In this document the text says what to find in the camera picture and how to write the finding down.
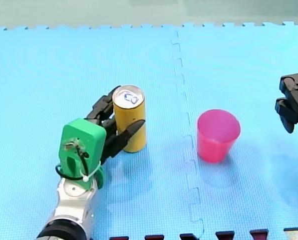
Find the foam mat interlocking seam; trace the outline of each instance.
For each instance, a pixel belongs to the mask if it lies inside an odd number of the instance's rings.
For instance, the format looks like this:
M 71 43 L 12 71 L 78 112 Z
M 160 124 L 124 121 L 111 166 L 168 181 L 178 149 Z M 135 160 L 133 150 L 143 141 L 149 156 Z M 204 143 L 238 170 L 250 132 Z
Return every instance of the foam mat interlocking seam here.
M 172 39 L 172 44 L 175 50 L 175 80 L 177 84 L 177 89 L 180 97 L 179 101 L 179 112 L 180 119 L 182 122 L 181 125 L 181 134 L 183 138 L 182 143 L 182 158 L 185 165 L 188 195 L 189 195 L 189 206 L 188 211 L 190 211 L 191 221 L 193 225 L 198 226 L 199 232 L 195 232 L 196 237 L 199 239 L 203 236 L 204 233 L 204 222 L 201 217 L 202 206 L 201 206 L 201 193 L 200 185 L 198 184 L 198 169 L 197 169 L 197 159 L 195 157 L 195 139 L 191 134 L 190 127 L 195 125 L 194 120 L 190 118 L 188 114 L 187 102 L 187 92 L 186 88 L 186 79 L 183 72 L 183 59 L 181 56 L 181 42 L 179 41 L 179 31 L 177 31 L 176 38 Z

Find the black cable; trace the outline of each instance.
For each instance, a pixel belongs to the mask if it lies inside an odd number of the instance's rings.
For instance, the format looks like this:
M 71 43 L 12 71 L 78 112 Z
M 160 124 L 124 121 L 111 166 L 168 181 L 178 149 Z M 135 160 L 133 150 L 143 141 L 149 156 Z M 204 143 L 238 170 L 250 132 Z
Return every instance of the black cable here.
M 77 154 L 80 157 L 80 160 L 82 162 L 82 165 L 83 165 L 85 174 L 87 176 L 89 176 L 89 168 L 88 168 L 87 162 L 86 162 L 86 160 L 85 160 L 85 158 L 83 156 L 84 153 L 81 152 L 80 147 L 77 146 L 77 145 L 75 146 L 75 149 L 77 150 Z M 60 165 L 55 166 L 55 171 L 57 172 L 57 174 L 59 174 L 60 177 L 65 178 L 65 179 L 68 179 L 68 180 L 72 180 L 72 181 L 78 181 L 78 180 L 82 180 L 83 179 L 83 177 L 81 177 L 81 176 L 80 177 L 72 177 L 72 176 L 65 175 L 65 174 L 63 174 L 60 171 L 59 167 L 60 167 Z

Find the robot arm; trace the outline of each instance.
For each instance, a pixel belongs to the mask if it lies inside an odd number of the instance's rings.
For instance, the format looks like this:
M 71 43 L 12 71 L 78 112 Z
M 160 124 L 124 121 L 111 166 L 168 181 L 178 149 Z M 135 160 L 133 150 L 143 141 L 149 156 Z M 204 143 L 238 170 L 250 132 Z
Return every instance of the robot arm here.
M 115 157 L 145 123 L 138 120 L 117 134 L 115 118 L 110 118 L 115 89 L 102 96 L 86 118 L 63 128 L 60 164 L 55 168 L 61 176 L 58 204 L 36 240 L 92 240 L 94 196 L 104 181 L 101 166 Z
M 276 100 L 275 110 L 284 128 L 292 133 L 298 123 L 298 73 L 281 77 L 280 90 L 285 97 Z

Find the blue floor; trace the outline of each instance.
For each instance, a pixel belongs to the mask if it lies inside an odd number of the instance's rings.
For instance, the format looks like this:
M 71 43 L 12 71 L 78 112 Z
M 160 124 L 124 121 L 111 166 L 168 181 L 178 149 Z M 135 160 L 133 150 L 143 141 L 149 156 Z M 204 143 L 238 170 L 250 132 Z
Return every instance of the blue floor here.
M 298 227 L 298 126 L 274 110 L 298 73 L 298 25 L 0 28 L 0 240 L 34 239 L 57 201 L 62 127 L 116 85 L 146 94 L 147 147 L 105 164 L 94 240 Z M 196 156 L 196 119 L 221 108 L 242 134 L 226 161 Z

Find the green gripper housing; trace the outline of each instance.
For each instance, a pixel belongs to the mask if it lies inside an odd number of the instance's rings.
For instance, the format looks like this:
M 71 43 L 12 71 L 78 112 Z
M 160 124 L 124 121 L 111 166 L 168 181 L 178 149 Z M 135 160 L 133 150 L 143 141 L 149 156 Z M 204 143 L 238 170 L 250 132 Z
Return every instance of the green gripper housing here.
M 93 172 L 102 156 L 103 146 L 106 139 L 106 130 L 94 123 L 82 118 L 78 118 L 63 127 L 59 158 L 61 171 L 63 174 L 78 178 L 81 176 L 80 171 L 84 172 L 83 164 L 78 156 L 76 149 L 65 148 L 65 144 L 74 142 L 79 145 L 81 151 L 86 152 L 85 160 L 89 173 Z M 102 167 L 95 173 L 98 188 L 103 186 L 104 172 Z M 77 184 L 89 190 L 92 188 L 92 178 L 88 182 L 83 180 L 76 181 Z

